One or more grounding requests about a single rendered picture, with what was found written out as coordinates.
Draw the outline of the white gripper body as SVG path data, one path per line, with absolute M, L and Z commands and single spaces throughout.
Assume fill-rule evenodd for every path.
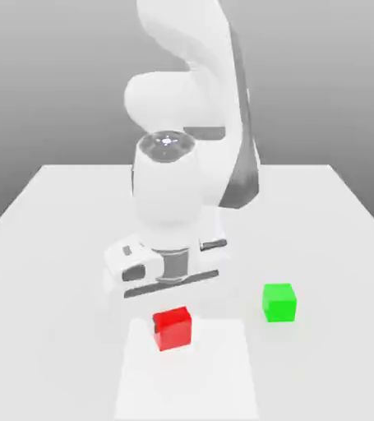
M 227 289 L 226 271 L 223 269 L 193 275 L 177 285 L 147 291 L 144 294 L 121 298 L 121 309 L 170 309 L 187 306 L 202 307 L 218 302 Z

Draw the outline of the small red cube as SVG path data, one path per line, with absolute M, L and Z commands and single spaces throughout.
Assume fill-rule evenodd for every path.
M 191 343 L 192 317 L 186 307 L 155 313 L 153 322 L 154 338 L 160 351 Z

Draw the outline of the small green cube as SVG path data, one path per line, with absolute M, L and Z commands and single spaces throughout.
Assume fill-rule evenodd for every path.
M 262 309 L 268 322 L 293 322 L 297 297 L 290 283 L 264 284 Z

